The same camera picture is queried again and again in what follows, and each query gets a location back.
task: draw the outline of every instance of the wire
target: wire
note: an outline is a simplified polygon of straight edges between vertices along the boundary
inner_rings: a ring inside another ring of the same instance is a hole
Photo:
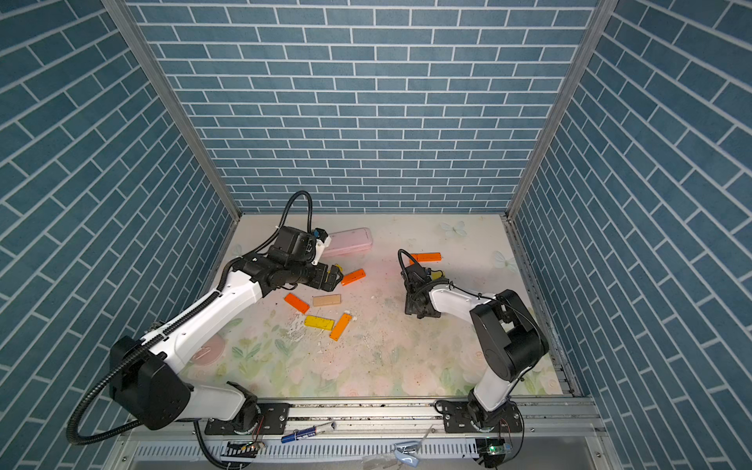
[[[256,428],[256,437],[253,438],[253,443],[256,443],[259,441],[259,433],[261,432],[261,426],[264,424],[264,416],[261,416],[261,420],[259,421],[259,426]]]
[[[447,411],[447,404],[451,404],[451,402],[449,400],[436,400],[435,402],[433,402],[433,409],[436,410],[436,413],[439,413],[442,417],[452,417],[454,413]],[[443,411],[440,411],[438,409],[438,405],[441,405]]]
[[[512,431],[511,431],[511,428],[509,427],[509,423],[507,423],[507,420],[505,420],[504,418],[499,420],[499,440],[501,440],[502,438],[502,423],[504,423],[504,426],[507,426],[507,435],[509,436],[509,445],[511,446],[512,445]]]
[[[462,287],[457,287],[457,286],[455,286],[455,285],[454,285],[454,283],[453,283],[453,282],[451,282],[451,281],[449,282],[449,286],[450,286],[450,287],[453,287],[453,288],[455,288],[455,289],[459,289],[459,290],[463,291],[463,292],[464,292],[465,294],[469,294],[470,296],[476,296],[476,297],[478,297],[479,299],[498,300],[499,302],[501,302],[501,303],[502,303],[502,305],[504,305],[505,307],[507,307],[507,308],[510,308],[511,310],[513,310],[513,311],[517,312],[517,314],[518,314],[518,315],[520,315],[520,317],[524,318],[525,320],[528,320],[528,319],[527,319],[527,317],[526,317],[526,316],[525,316],[525,315],[524,315],[524,314],[523,314],[523,313],[522,313],[521,311],[519,311],[519,310],[517,310],[516,308],[512,307],[512,306],[511,306],[511,305],[509,304],[509,302],[506,302],[506,301],[502,301],[502,300],[499,300],[499,299],[491,299],[490,297],[482,296],[481,294],[477,294],[477,293],[472,293],[472,292],[469,292],[469,291],[467,291],[467,290],[464,290],[464,289],[463,289]],[[534,319],[534,318],[532,318],[531,320],[528,320],[528,321],[530,322],[530,324],[532,324],[532,327],[533,327],[533,328],[535,328],[535,332],[537,332],[537,333],[538,333],[538,346],[540,347],[540,350],[541,350],[541,357],[543,357],[543,355],[545,355],[545,352],[544,352],[544,351],[545,351],[545,349],[546,349],[546,348],[545,348],[545,346],[543,345],[543,339],[542,339],[542,338],[543,338],[543,332],[542,332],[542,331],[541,331],[541,329],[540,329],[540,328],[538,327],[538,324],[536,323],[536,321],[535,321],[535,319]],[[519,381],[524,381],[524,380],[522,380],[522,377],[523,377],[523,376],[524,376],[525,374],[527,374],[527,372],[528,372],[529,370],[530,370],[530,369],[528,369],[527,371],[525,371],[524,373],[522,373],[522,375],[520,376],[520,380],[519,380]],[[514,384],[514,385],[512,386],[512,389],[514,390],[514,388],[515,388],[516,386],[517,386],[517,383],[515,383],[515,384]]]
[[[255,250],[253,250],[253,252],[257,252],[258,250],[261,250],[262,248],[266,247],[271,242],[273,242],[274,239],[276,239],[277,235],[279,234],[280,227],[284,225],[284,222],[287,218],[287,214],[290,212],[290,208],[293,206],[293,202],[295,202],[295,200],[300,196],[305,196],[306,199],[308,200],[308,225],[307,227],[308,227],[308,233],[311,233],[311,221],[313,217],[314,203],[313,203],[313,200],[311,199],[311,195],[307,191],[298,191],[297,193],[293,194],[290,197],[290,199],[287,201],[287,204],[285,205],[285,208],[282,212],[280,225],[274,231],[274,234],[272,234],[272,236],[269,237],[264,243],[262,243]],[[209,306],[209,304],[211,304],[214,300],[217,299],[217,297],[219,297],[222,294],[222,291],[224,290],[225,284],[227,282],[227,276],[229,275],[230,269],[232,269],[232,266],[240,259],[241,258],[234,258],[234,259],[231,259],[229,262],[227,262],[227,264],[225,264],[222,270],[222,274],[220,276],[220,282],[218,283],[214,291],[206,299],[204,299],[203,302],[196,305],[191,311],[185,314],[181,314],[179,317],[176,317],[173,323],[170,324],[170,326],[166,327],[164,330],[162,330],[158,335],[156,335],[154,338],[149,340],[147,343],[142,344],[141,346],[138,346],[133,351],[133,353],[123,358],[120,364],[112,368],[112,370],[110,370],[110,372],[107,375],[105,375],[104,378],[102,378],[91,389],[89,389],[89,392],[87,392],[86,395],[84,395],[83,398],[80,400],[80,402],[78,402],[78,405],[73,410],[73,413],[71,414],[70,419],[68,419],[68,425],[66,426],[66,429],[65,429],[65,438],[68,439],[68,442],[70,442],[73,445],[95,444],[96,442],[104,441],[105,439],[109,439],[116,435],[122,434],[125,431],[129,431],[130,429],[133,429],[143,424],[141,420],[133,420],[133,421],[129,421],[128,423],[123,424],[122,426],[118,426],[117,428],[110,429],[109,431],[104,431],[104,432],[100,432],[99,434],[86,435],[86,436],[81,435],[78,430],[80,422],[83,419],[83,416],[86,414],[86,410],[89,409],[89,406],[91,406],[91,404],[94,402],[96,397],[102,392],[102,390],[105,389],[105,387],[113,380],[113,378],[116,375],[118,375],[125,368],[128,368],[132,366],[133,364],[135,364],[138,360],[140,360],[144,356],[147,356],[149,353],[149,349],[151,349],[153,345],[167,338],[167,336],[170,333],[180,328],[183,324],[185,324],[185,322],[187,322],[191,318],[195,317],[198,313],[203,311],[206,307]]]
[[[248,253],[259,254],[259,250],[263,250],[277,238],[277,235],[279,235],[280,233],[280,227],[284,226],[285,220],[287,220],[287,214],[290,212],[290,208],[293,206],[293,202],[295,202],[295,200],[300,196],[305,196],[305,198],[308,200],[308,224],[306,226],[306,229],[308,230],[308,233],[311,233],[311,221],[313,220],[314,215],[314,201],[313,199],[311,199],[311,195],[308,193],[308,191],[298,191],[297,193],[290,196],[290,199],[287,200],[287,204],[285,204],[284,209],[282,210],[280,223],[274,233],[272,233],[271,236],[266,239],[266,241],[264,241],[258,247],[254,248]]]
[[[512,405],[517,406],[517,402],[512,402],[511,400],[509,400],[509,402]],[[520,445],[517,447],[517,452],[515,452],[514,455],[509,460],[504,459],[502,463],[507,463],[510,460],[515,459],[518,455],[520,455],[520,452],[522,452],[522,444],[524,444],[525,442],[525,417],[523,416],[522,412],[520,412],[520,420],[522,421],[522,438],[520,439]]]
[[[420,266],[420,263],[418,262],[417,259],[414,258],[414,256],[412,256],[406,250],[403,250],[402,248],[400,248],[399,250],[397,250],[397,261],[399,261],[399,267],[402,269],[402,275],[405,276],[405,278],[407,278],[407,276],[408,276],[408,270],[405,269],[405,262],[402,261],[402,255],[407,255],[408,258],[410,258],[412,260],[412,262],[414,262],[415,264],[417,264],[419,266]]]
[[[209,461],[211,465],[214,465],[217,468],[222,468],[223,470],[240,470],[241,468],[246,468],[250,465],[250,462],[223,462],[222,460],[219,460],[215,456],[211,455],[211,451],[208,447],[206,447],[206,443],[204,442],[204,436],[201,434],[201,425],[199,425],[199,420],[193,421],[193,431],[196,433],[196,440],[199,442],[201,453],[204,454],[204,457]]]
[[[418,287],[417,289],[415,289],[415,292],[413,292],[413,296],[417,296],[418,294],[422,294],[425,291],[431,290],[431,289],[433,289],[436,286],[441,286],[442,284],[449,284],[449,285],[451,285],[452,282],[450,280],[446,280],[446,279],[432,280],[431,282],[429,282],[427,284],[424,284],[424,285]]]

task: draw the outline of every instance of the yellow wooden block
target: yellow wooden block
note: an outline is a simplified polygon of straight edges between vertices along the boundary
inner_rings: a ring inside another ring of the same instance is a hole
[[[306,316],[304,324],[306,326],[313,326],[314,328],[325,329],[326,331],[332,331],[332,328],[334,328],[334,320],[314,317],[313,315]]]

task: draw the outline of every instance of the pink pencil case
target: pink pencil case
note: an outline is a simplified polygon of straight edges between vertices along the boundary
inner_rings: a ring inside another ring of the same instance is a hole
[[[370,250],[374,244],[371,230],[367,228],[330,233],[332,243],[324,250],[323,258]]]

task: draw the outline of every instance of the brick pattern wall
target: brick pattern wall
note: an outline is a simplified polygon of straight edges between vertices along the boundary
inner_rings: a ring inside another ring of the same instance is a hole
[[[520,212],[626,468],[752,468],[750,26],[620,0]]]
[[[101,467],[114,440],[69,447],[68,416],[228,226],[98,0],[0,2],[0,468]],[[83,433],[125,419],[101,397]]]
[[[596,0],[238,3],[129,5],[244,211],[498,213]]]

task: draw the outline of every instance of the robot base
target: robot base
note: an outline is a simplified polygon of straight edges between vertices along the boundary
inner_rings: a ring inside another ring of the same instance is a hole
[[[468,432],[480,431],[470,419],[468,412],[468,401],[441,401],[440,406],[444,412],[444,432],[447,434],[466,434]],[[501,420],[509,424],[510,429],[503,428],[499,425]],[[496,425],[491,429],[484,429],[483,432],[522,432],[522,420],[520,409],[512,402],[507,401],[499,410],[499,419]]]
[[[259,403],[260,414],[264,417],[260,434],[282,435],[287,424],[290,405],[287,403]],[[238,435],[229,421],[209,420],[204,429],[206,435]]]

